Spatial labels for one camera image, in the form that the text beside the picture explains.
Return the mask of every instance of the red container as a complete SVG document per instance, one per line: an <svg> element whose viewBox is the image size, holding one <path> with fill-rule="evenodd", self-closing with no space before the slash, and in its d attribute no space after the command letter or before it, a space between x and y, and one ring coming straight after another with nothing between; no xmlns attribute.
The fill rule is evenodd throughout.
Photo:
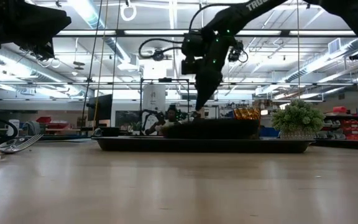
<svg viewBox="0 0 358 224"><path fill-rule="evenodd" d="M70 124L62 123L49 123L47 126L49 129L68 129Z"/></svg>
<svg viewBox="0 0 358 224"><path fill-rule="evenodd" d="M44 124L50 123L51 121L52 121L52 117L40 117L36 120L36 122L44 123Z"/></svg>
<svg viewBox="0 0 358 224"><path fill-rule="evenodd" d="M333 111L334 113L346 113L347 109L344 106L335 106Z"/></svg>

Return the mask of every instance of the metal pole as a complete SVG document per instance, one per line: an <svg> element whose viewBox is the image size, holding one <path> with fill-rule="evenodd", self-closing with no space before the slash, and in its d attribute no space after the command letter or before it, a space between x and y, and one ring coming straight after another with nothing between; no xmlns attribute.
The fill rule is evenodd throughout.
<svg viewBox="0 0 358 224"><path fill-rule="evenodd" d="M190 123L190 82L187 80L187 123Z"/></svg>
<svg viewBox="0 0 358 224"><path fill-rule="evenodd" d="M143 102L143 78L140 78L140 111L139 111L139 121L143 124L142 120L142 102Z"/></svg>

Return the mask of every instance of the tray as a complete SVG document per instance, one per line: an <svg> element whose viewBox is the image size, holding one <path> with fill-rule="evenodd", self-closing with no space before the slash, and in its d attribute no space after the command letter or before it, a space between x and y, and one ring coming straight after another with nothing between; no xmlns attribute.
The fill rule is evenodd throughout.
<svg viewBox="0 0 358 224"><path fill-rule="evenodd" d="M281 139L167 139L160 136L99 137L104 151L205 152L205 153L303 153L313 141Z"/></svg>

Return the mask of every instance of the potted plant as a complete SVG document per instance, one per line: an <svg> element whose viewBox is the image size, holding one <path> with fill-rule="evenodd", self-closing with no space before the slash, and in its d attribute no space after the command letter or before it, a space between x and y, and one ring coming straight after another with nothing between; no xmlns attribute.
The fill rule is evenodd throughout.
<svg viewBox="0 0 358 224"><path fill-rule="evenodd" d="M140 121L138 122L132 122L132 135L140 135L140 130L142 129L142 123Z"/></svg>
<svg viewBox="0 0 358 224"><path fill-rule="evenodd" d="M314 139L324 124L324 115L303 100L293 100L273 114L273 128L282 139Z"/></svg>

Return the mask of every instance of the wire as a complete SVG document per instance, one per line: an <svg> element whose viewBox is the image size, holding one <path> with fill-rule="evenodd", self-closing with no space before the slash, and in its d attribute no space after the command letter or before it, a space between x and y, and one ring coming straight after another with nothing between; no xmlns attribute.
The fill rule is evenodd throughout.
<svg viewBox="0 0 358 224"><path fill-rule="evenodd" d="M118 5L118 10L121 9L121 0L119 0L119 5ZM119 28L119 14L117 14L117 26L116 26L116 29ZM112 64L112 85L111 85L111 100L113 101L114 99L114 84L115 84L115 79L116 79L116 63L117 63L117 44L114 45L114 61L113 61L113 64Z"/></svg>
<svg viewBox="0 0 358 224"><path fill-rule="evenodd" d="M207 8L213 7L213 6L233 6L233 5L236 5L236 4L235 3L215 3L215 4L209 4L207 6L202 7L201 9L199 9L196 12L196 14L194 14L193 18L191 18L190 25L189 25L189 32L191 31L191 27L193 26L194 20L196 19L197 15L204 9L207 9Z"/></svg>
<svg viewBox="0 0 358 224"><path fill-rule="evenodd" d="M163 39L163 38L151 38L149 40L146 40L145 42L143 42L140 47L139 47L139 56L142 58L152 58L155 55L155 52L152 55L143 55L142 54L142 48L145 44L151 42L151 41L162 41L162 42L168 42L168 43L173 43L173 44L182 44L182 41L174 41L174 40L167 40L167 39ZM174 50L174 49L181 49L181 47L169 47L167 49L164 49L162 51L159 51L158 54L163 54L164 52L167 52L169 50Z"/></svg>
<svg viewBox="0 0 358 224"><path fill-rule="evenodd" d="M247 59L245 61L242 61L239 59L238 61L241 63L246 63L246 62L248 62L249 56L248 56L247 52L245 52L245 50L242 50L242 52L247 56Z"/></svg>
<svg viewBox="0 0 358 224"><path fill-rule="evenodd" d="M301 69L301 44L300 44L300 16L299 16L299 0L296 0L296 13L297 13L297 25L298 25L298 74L300 74ZM298 75L298 98L301 98L301 76Z"/></svg>
<svg viewBox="0 0 358 224"><path fill-rule="evenodd" d="M99 15L98 15L98 23L96 25L96 33L98 33L99 31L99 25L100 25L100 15L102 13L102 7L99 8ZM93 49L92 49L92 58L91 58L91 67L89 68L89 75L88 75L88 83L86 85L86 91L85 91L85 96L84 96L84 105L82 108L82 120L81 120L81 129L84 126L84 115L85 115L85 105L86 105L86 97L88 96L88 91L90 88L90 83L91 83L91 76L92 76L92 65L93 65L93 59L94 59L94 50L96 48L96 39L98 38L97 35L94 36L94 40L93 40Z"/></svg>
<svg viewBox="0 0 358 224"><path fill-rule="evenodd" d="M109 12L109 8L106 7L106 16L104 18L104 21L107 21L107 15ZM104 28L103 30L103 39L106 36L106 28ZM104 55L104 41L102 43L102 56L101 56L101 60L100 60L100 67L99 67L99 80L98 80L98 93L96 94L96 106L94 109L94 115L93 115L93 121L96 121L96 115L98 114L98 105L99 105L99 87L100 87L100 78L102 75L102 66L103 66L103 55Z"/></svg>

